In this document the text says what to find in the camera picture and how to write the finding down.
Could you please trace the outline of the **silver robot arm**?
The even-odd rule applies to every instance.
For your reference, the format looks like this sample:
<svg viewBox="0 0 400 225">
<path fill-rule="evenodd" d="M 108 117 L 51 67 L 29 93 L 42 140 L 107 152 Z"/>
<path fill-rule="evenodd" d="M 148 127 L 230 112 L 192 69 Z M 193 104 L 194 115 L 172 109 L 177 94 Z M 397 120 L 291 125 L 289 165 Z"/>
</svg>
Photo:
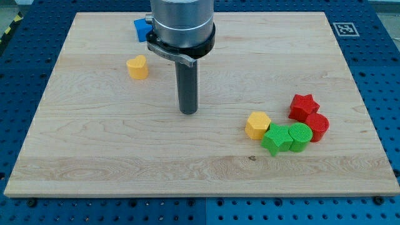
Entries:
<svg viewBox="0 0 400 225">
<path fill-rule="evenodd" d="M 191 48 L 213 32 L 213 0 L 150 0 L 153 31 L 170 46 Z"/>
</svg>

